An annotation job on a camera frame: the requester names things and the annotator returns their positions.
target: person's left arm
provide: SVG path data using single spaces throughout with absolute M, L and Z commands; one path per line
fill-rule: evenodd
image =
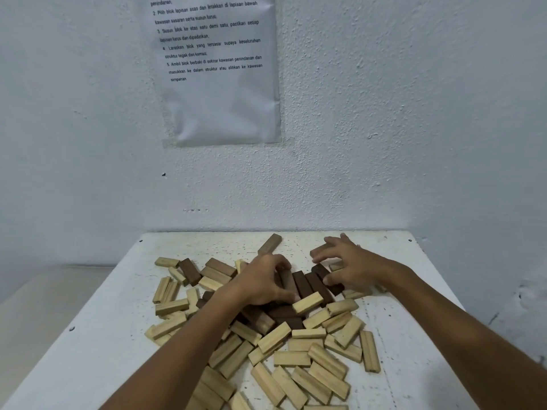
M 241 274 L 216 291 L 101 410 L 184 409 L 222 334 L 244 306 L 297 300 L 293 292 L 275 284 L 276 267 L 290 269 L 291 264 L 282 255 L 257 256 Z

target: white table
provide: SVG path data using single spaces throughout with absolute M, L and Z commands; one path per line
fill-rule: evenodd
M 307 272 L 312 267 L 309 251 L 322 244 L 325 235 L 339 233 L 280 232 L 283 242 L 276 252 L 290 260 L 293 270 Z M 198 267 L 203 267 L 214 256 L 233 264 L 239 258 L 251 260 L 270 234 L 143 234 L 19 386 L 4 410 L 97 409 L 157 349 L 143 335 L 151 324 L 159 321 L 154 316 L 152 297 L 159 278 L 167 273 L 166 269 L 154 266 L 155 259 L 158 256 L 189 257 Z M 353 231 L 347 234 L 363 248 L 407 264 L 461 306 L 410 233 Z M 178 297 L 184 297 L 182 288 Z M 386 294 L 367 296 L 357 302 L 360 308 L 354 313 L 374 333 L 382 372 L 367 373 L 362 363 L 338 356 L 350 367 L 346 378 L 352 385 L 347 400 L 350 409 L 476 408 L 439 351 L 396 299 Z M 271 360 L 266 362 L 270 370 L 273 369 Z M 249 361 L 232 381 L 255 410 L 271 410 L 270 401 L 250 376 Z M 331 403 L 340 401 L 333 397 Z M 317 402 L 311 399 L 310 404 Z M 281 407 L 293 409 L 286 399 Z

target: person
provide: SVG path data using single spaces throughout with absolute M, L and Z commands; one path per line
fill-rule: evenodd
M 345 234 L 325 237 L 332 247 L 314 263 L 341 258 L 344 269 L 325 284 L 366 290 L 382 285 L 408 310 L 452 367 L 481 410 L 547 409 L 547 370 L 422 281 L 409 267 L 355 245 Z M 248 304 L 293 303 L 274 283 L 282 255 L 257 256 L 224 285 L 101 407 L 102 410 L 184 409 L 222 333 Z

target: pile of wooden blocks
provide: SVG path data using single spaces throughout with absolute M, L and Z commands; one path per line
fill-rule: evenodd
M 281 236 L 273 234 L 258 253 L 272 253 L 280 242 Z M 152 325 L 145 335 L 162 346 L 216 290 L 241 273 L 247 262 L 240 259 L 235 262 L 236 267 L 232 267 L 210 259 L 201 272 L 190 259 L 160 257 L 155 264 L 167 268 L 170 274 L 161 278 L 153 298 L 155 314 L 164 321 Z M 336 262 L 329 267 L 335 271 L 344 265 Z M 301 300 L 292 305 L 271 303 L 245 307 L 222 335 L 187 410 L 221 410 L 224 402 L 229 403 L 231 410 L 252 410 L 243 394 L 229 382 L 246 359 L 253 366 L 251 375 L 274 407 L 287 397 L 297 410 L 347 410 L 347 406 L 329 406 L 333 394 L 345 401 L 351 389 L 344 380 L 347 365 L 329 351 L 355 362 L 363 359 L 367 372 L 380 372 L 373 333 L 363 330 L 365 324 L 352 314 L 359 307 L 355 299 L 371 295 L 372 291 L 355 292 L 345 290 L 342 285 L 326 287 L 322 280 L 329 273 L 321 264 L 306 274 L 290 270 L 276 272 L 277 285 L 294 291 Z M 186 298 L 175 300 L 180 285 L 188 283 L 192 288 L 186 291 Z M 198 284 L 206 290 L 201 298 L 195 288 Z M 340 293 L 345 299 L 335 302 L 332 295 Z M 360 340 L 360 347 L 353 344 L 356 338 Z M 288 350 L 279 351 L 285 342 Z M 272 373 L 263 365 L 271 355 L 276 367 Z M 294 368 L 293 372 L 288 372 L 288 368 Z M 309 397 L 305 392 L 322 406 L 306 406 Z

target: white paper sheet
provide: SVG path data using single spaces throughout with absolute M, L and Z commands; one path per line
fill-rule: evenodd
M 281 140 L 274 0 L 139 0 L 177 146 Z

